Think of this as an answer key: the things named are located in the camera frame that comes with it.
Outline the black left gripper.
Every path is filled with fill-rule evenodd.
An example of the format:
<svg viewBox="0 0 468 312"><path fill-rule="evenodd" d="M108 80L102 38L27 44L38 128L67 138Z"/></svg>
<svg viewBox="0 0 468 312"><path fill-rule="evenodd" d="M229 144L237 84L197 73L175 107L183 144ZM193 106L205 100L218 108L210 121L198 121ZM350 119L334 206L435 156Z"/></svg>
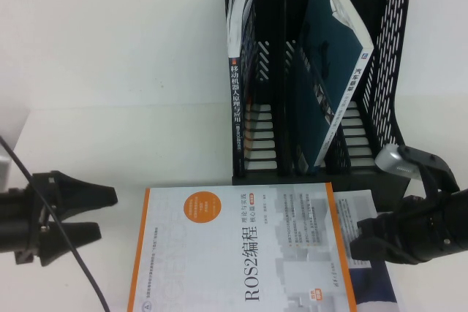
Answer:
<svg viewBox="0 0 468 312"><path fill-rule="evenodd" d="M110 207L118 202L113 187L87 183L71 178L59 171L32 175L50 208L29 184L15 189L15 215L13 216L13 253L15 263L31 263L37 257L46 267L71 248L59 226L50 221L53 213L67 219L80 213ZM62 224L69 242L79 248L102 238L99 225L93 222Z"/></svg>

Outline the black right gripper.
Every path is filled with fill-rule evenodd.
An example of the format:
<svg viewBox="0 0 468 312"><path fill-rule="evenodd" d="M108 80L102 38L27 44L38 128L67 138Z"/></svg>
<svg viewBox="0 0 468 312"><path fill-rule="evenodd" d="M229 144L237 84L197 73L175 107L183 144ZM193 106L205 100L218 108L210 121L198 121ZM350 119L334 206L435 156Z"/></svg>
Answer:
<svg viewBox="0 0 468 312"><path fill-rule="evenodd" d="M351 257L361 261L406 264L405 258L439 258L450 254L445 210L450 196L409 196L393 212L358 222L360 236L350 243Z"/></svg>

